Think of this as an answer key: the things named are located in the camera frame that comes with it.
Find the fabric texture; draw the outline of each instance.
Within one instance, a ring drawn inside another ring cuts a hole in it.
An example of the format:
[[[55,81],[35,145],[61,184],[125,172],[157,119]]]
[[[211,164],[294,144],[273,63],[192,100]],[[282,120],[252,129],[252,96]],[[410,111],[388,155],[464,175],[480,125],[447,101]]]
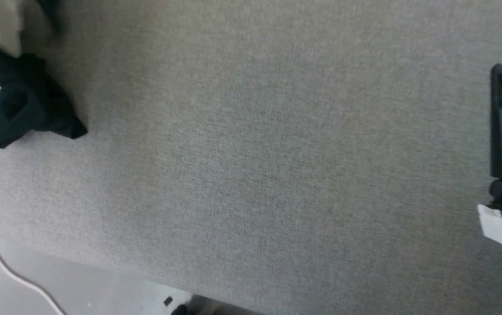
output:
[[[1,237],[265,314],[502,314],[476,210],[502,2],[61,12],[35,52],[89,134],[0,150]]]

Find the beige fabric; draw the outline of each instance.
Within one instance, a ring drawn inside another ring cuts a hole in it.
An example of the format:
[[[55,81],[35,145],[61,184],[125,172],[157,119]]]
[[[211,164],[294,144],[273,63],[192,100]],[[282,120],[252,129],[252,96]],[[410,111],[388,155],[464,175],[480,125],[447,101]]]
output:
[[[0,0],[0,49],[11,56],[21,55],[23,0]]]
[[[493,0],[66,0],[89,129],[0,150],[0,235],[267,314],[502,314]]]

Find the black cloth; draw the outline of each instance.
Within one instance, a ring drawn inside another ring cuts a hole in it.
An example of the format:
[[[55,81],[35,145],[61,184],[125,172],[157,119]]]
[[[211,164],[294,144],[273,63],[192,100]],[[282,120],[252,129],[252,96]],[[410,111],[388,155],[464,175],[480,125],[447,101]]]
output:
[[[45,61],[33,54],[13,58],[0,50],[0,148],[30,130],[53,131],[78,138],[87,129],[74,113],[70,98],[45,72]]]

